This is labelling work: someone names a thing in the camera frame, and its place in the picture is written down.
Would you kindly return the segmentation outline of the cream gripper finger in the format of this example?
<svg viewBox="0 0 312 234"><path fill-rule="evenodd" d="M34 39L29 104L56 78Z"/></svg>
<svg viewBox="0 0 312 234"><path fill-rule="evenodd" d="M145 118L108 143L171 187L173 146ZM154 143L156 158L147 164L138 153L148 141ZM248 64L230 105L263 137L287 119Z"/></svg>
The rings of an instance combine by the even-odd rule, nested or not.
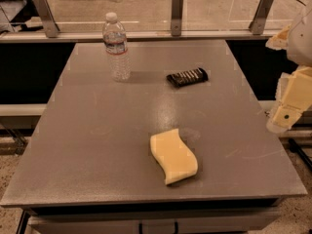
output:
<svg viewBox="0 0 312 234"><path fill-rule="evenodd" d="M292 74L282 73L275 99L266 127L279 134L290 130L312 106L312 68L300 65Z"/></svg>
<svg viewBox="0 0 312 234"><path fill-rule="evenodd" d="M290 25L285 26L279 33L267 40L265 47L276 51L286 50L289 45L288 39L290 29Z"/></svg>

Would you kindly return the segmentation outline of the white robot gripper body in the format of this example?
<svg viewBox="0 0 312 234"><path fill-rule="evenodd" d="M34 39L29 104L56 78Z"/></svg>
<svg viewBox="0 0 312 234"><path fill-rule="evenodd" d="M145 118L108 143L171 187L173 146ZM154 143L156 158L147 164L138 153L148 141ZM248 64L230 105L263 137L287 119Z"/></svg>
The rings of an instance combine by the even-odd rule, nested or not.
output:
<svg viewBox="0 0 312 234"><path fill-rule="evenodd" d="M298 65L312 66L312 1L292 21L287 56Z"/></svg>

